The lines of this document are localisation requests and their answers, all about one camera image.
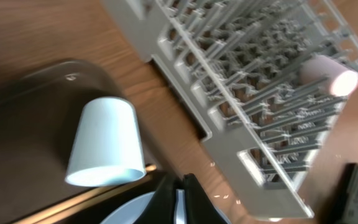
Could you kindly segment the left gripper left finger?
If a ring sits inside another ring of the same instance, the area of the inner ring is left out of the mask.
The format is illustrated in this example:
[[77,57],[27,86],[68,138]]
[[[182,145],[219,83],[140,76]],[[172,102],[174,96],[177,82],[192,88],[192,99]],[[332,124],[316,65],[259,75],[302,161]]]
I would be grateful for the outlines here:
[[134,224],[174,224],[179,186],[181,181],[178,177],[165,175]]

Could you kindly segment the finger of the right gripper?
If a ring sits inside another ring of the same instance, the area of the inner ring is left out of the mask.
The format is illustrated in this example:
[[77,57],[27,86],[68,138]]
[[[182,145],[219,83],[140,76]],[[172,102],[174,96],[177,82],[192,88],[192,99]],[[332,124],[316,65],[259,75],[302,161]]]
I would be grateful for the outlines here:
[[358,224],[358,164],[345,165],[328,204],[318,217],[319,224]]

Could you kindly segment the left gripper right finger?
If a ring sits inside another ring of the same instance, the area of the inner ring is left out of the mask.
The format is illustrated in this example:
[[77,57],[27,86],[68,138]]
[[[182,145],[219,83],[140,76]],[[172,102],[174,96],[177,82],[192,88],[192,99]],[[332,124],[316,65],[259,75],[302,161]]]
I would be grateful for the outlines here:
[[183,176],[187,224],[226,224],[194,174]]

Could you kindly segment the blue plate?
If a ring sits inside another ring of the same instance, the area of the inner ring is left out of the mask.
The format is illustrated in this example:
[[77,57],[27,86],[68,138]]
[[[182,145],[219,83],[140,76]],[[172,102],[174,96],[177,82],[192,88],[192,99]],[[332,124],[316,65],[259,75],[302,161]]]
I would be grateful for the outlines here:
[[[126,202],[108,215],[101,224],[133,224],[145,210],[154,196],[154,192],[146,193]],[[177,190],[174,224],[187,224],[185,212],[184,190]]]

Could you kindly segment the light blue cup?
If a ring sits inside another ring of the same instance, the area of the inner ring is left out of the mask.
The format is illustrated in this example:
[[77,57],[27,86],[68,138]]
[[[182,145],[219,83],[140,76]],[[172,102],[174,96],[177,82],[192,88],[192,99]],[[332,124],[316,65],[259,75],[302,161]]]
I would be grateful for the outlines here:
[[85,104],[65,182],[82,187],[120,185],[146,175],[135,109],[117,97]]

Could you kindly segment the white pink cup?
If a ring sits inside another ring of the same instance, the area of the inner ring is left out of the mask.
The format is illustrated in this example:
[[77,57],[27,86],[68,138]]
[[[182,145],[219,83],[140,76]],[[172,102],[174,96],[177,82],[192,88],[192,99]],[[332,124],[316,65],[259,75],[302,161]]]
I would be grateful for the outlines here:
[[358,87],[358,72],[329,56],[315,55],[300,67],[300,80],[306,84],[321,78],[321,90],[332,96],[349,96]]

